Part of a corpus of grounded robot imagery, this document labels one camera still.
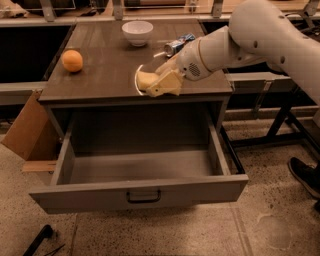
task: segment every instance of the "speckled floor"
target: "speckled floor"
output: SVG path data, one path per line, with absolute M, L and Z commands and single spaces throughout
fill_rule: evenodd
M 231 138 L 263 135 L 269 125 L 270 120 L 225 123 Z M 0 140 L 7 128 L 0 126 Z M 0 256 L 23 255 L 45 224 L 56 233 L 35 255 L 61 245 L 56 255 L 320 255 L 316 201 L 287 166 L 293 156 L 315 164 L 308 147 L 238 154 L 250 181 L 235 203 L 47 215 L 27 193 L 41 185 L 38 176 L 21 173 L 24 161 L 0 145 Z

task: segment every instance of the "gray drawer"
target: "gray drawer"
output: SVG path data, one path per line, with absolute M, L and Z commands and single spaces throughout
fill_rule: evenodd
M 47 213 L 236 201 L 247 175 L 231 175 L 204 103 L 74 111 L 50 186 L 32 198 Z

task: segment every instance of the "countertop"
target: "countertop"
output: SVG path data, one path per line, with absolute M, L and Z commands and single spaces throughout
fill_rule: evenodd
M 152 72 L 167 57 L 159 56 L 166 42 L 186 33 L 203 36 L 199 22 L 194 20 L 152 20 L 152 38 L 143 47 L 134 47 L 124 38 L 121 27 L 126 21 L 78 23 L 66 49 L 76 49 L 83 56 L 84 66 L 78 73 L 69 73 L 58 61 L 39 101 L 42 104 L 79 104 L 154 100 L 136 88 L 135 73 Z M 183 98 L 231 94 L 232 88 L 223 71 L 193 82 L 185 79 L 180 96 Z

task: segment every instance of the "cabinet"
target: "cabinet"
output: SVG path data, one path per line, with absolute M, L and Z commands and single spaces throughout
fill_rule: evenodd
M 30 191 L 46 212 L 236 201 L 244 189 L 248 177 L 230 173 L 218 136 L 232 94 L 223 71 L 185 81 L 178 97 L 137 90 L 135 71 L 152 66 L 165 41 L 202 35 L 196 20 L 152 23 L 143 48 L 123 38 L 123 22 L 76 26 L 67 48 L 81 52 L 83 70 L 59 62 L 39 99 L 63 138 L 50 185 Z

